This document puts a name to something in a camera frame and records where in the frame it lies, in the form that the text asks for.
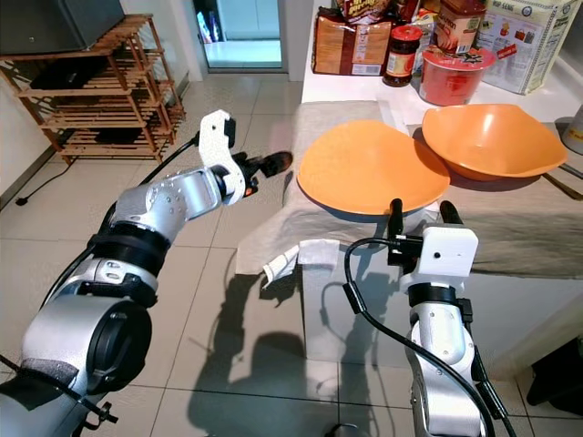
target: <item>tiled floor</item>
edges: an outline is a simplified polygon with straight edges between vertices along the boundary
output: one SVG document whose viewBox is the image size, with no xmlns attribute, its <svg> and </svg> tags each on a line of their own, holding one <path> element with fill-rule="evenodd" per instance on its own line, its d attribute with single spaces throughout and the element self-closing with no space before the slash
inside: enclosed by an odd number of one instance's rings
<svg viewBox="0 0 583 437">
<path fill-rule="evenodd" d="M 280 68 L 281 42 L 277 39 L 224 41 L 204 45 L 211 68 Z"/>
<path fill-rule="evenodd" d="M 302 84 L 277 77 L 211 77 L 192 84 L 180 141 L 216 108 L 237 119 L 235 150 L 266 154 L 291 146 L 292 114 Z M 197 166 L 195 149 L 171 166 Z M 151 162 L 79 161 L 19 208 L 0 213 L 0 344 L 18 358 L 22 335 L 44 293 L 84 248 L 111 201 L 139 183 Z M 24 188 L 64 168 L 52 160 Z M 372 436 L 413 437 L 409 370 L 306 361 L 298 278 L 266 290 L 259 276 L 234 276 L 237 244 L 281 207 L 283 176 L 260 192 L 189 223 L 159 277 L 151 310 L 147 365 L 125 390 L 110 394 L 117 425 L 101 436 L 322 436 L 338 422 Z M 7 378 L 0 368 L 0 381 Z M 520 437 L 583 435 L 583 421 L 548 405 L 525 405 L 531 377 L 496 387 Z M 505 435 L 500 423 L 498 435 Z"/>
</svg>

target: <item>wooden shoe rack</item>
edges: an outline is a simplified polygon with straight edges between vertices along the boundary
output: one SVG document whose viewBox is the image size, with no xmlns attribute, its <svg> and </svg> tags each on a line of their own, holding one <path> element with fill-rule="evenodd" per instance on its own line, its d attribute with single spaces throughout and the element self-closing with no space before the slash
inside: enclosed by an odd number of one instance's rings
<svg viewBox="0 0 583 437">
<path fill-rule="evenodd" d="M 107 62 L 82 87 L 30 86 L 57 59 L 90 56 Z M 161 152 L 174 144 L 185 116 L 151 15 L 126 15 L 87 50 L 0 56 L 0 61 L 0 76 L 67 164 L 75 157 L 161 162 Z M 134 135 L 117 143 L 116 133 L 123 137 L 128 132 L 124 128 Z M 99 135 L 104 130 L 114 134 L 104 140 Z"/>
</svg>

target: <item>red cup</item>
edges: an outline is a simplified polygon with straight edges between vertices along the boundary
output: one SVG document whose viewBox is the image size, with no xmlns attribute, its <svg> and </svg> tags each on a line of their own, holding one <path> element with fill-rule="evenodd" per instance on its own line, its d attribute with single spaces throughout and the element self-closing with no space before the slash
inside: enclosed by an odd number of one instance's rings
<svg viewBox="0 0 583 437">
<path fill-rule="evenodd" d="M 465 105 L 488 67 L 496 58 L 492 52 L 472 48 L 462 55 L 448 55 L 437 46 L 423 52 L 423 74 L 419 95 L 434 105 Z"/>
</svg>

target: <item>orange bowl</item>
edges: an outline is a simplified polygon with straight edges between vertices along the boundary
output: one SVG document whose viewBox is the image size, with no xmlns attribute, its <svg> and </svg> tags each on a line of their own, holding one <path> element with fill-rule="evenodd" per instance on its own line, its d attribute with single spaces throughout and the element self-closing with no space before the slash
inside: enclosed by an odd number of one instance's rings
<svg viewBox="0 0 583 437">
<path fill-rule="evenodd" d="M 430 204 L 449 186 L 449 174 L 429 147 L 381 121 L 359 120 L 313 142 L 298 183 L 327 207 L 383 215 L 394 198 L 403 201 L 403 211 Z"/>
<path fill-rule="evenodd" d="M 567 161 L 558 137 L 514 105 L 429 109 L 423 135 L 456 173 L 475 180 L 528 178 Z"/>
</svg>

